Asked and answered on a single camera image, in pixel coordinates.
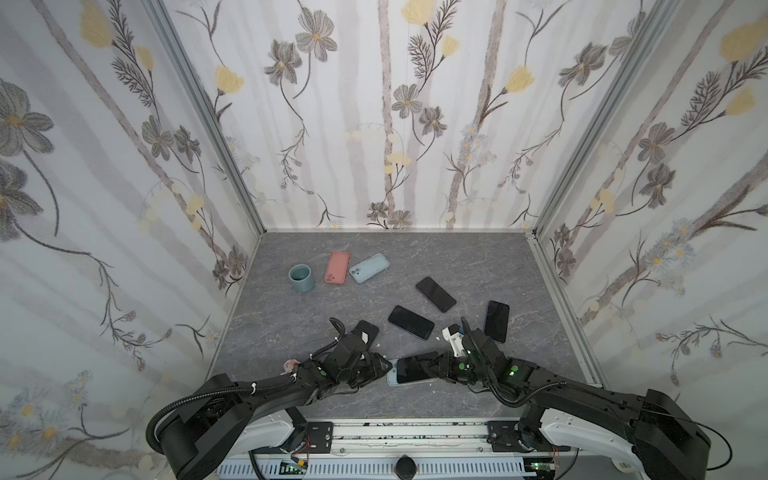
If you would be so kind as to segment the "black phone case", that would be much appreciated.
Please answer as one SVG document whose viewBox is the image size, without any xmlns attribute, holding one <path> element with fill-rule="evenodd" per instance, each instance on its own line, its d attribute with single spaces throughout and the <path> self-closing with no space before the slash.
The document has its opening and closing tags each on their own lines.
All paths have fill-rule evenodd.
<svg viewBox="0 0 768 480">
<path fill-rule="evenodd" d="M 352 335 L 355 336 L 359 340 L 360 340 L 360 338 L 356 335 L 356 333 L 360 332 L 360 331 L 369 331 L 369 332 L 377 331 L 378 334 L 379 334 L 379 328 L 376 325 L 374 325 L 374 324 L 372 324 L 372 323 L 370 323 L 368 321 L 365 321 L 365 320 L 360 320 L 357 323 L 357 325 L 352 330 Z"/>
</svg>

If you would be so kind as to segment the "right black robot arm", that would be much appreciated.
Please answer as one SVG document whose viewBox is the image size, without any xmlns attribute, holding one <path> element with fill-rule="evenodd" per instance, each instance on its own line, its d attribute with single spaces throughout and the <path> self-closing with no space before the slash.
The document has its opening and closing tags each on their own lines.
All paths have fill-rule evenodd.
<svg viewBox="0 0 768 480">
<path fill-rule="evenodd" d="M 522 408 L 508 433 L 491 431 L 490 444 L 519 452 L 587 450 L 624 462 L 649 479 L 703 479 L 714 471 L 709 427 L 691 419 L 667 394 L 618 393 L 559 376 L 506 356 L 476 331 L 463 353 L 428 352 L 397 362 L 400 382 L 440 379 L 475 386 L 501 405 Z"/>
</svg>

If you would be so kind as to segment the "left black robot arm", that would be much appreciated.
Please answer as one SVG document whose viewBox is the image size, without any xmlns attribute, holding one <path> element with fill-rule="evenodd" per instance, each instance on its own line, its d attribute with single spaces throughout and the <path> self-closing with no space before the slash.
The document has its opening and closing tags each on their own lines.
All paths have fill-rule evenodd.
<svg viewBox="0 0 768 480">
<path fill-rule="evenodd" d="M 211 377 L 195 393 L 151 417 L 145 440 L 166 457 L 176 478 L 203 479 L 227 458 L 253 421 L 337 395 L 342 386 L 354 394 L 392 368 L 355 329 L 288 374 L 237 382 L 226 374 Z"/>
</svg>

